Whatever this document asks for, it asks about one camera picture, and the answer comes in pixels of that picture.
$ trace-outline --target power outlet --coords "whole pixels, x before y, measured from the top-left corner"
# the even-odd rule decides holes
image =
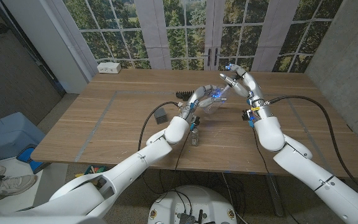
[[[98,65],[99,73],[114,73],[117,74],[121,70],[120,63],[104,62]]]

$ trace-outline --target clear plastic bottle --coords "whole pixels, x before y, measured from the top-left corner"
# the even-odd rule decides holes
[[[193,130],[190,131],[190,144],[191,146],[198,146],[198,129],[193,128]]]

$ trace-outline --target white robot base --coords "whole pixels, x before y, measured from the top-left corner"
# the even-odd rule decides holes
[[[222,195],[206,187],[184,185],[163,194],[153,203],[147,223],[174,224],[194,221],[200,224],[235,224],[237,218],[233,206]]]

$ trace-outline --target gray wall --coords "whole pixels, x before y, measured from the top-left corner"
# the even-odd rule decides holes
[[[343,1],[305,73],[358,135],[358,1]]]

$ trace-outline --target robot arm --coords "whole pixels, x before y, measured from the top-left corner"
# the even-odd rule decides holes
[[[172,147],[181,141],[193,127],[196,116],[193,112],[199,100],[217,89],[208,85],[198,88],[187,105],[181,107],[179,116],[175,116],[168,127],[151,136],[146,147],[137,151],[111,170],[98,174],[88,174],[75,178],[57,190],[49,202],[33,209],[17,212],[16,216],[78,216],[102,218],[112,207],[118,196],[138,178],[149,166],[171,152]],[[98,190],[91,182],[99,180],[105,184]]]
[[[264,100],[252,75],[238,65],[230,64],[226,68],[236,72],[236,78],[231,79],[223,74],[221,78],[237,94],[247,98],[251,110],[244,113],[243,117],[255,121],[255,129],[264,148],[279,152],[273,158],[277,164],[314,190],[345,223],[358,223],[358,193],[315,164],[311,160],[311,152],[304,145],[282,133],[278,119],[270,112],[269,103]],[[243,81],[245,88],[237,87],[240,84],[236,80],[239,79]]]

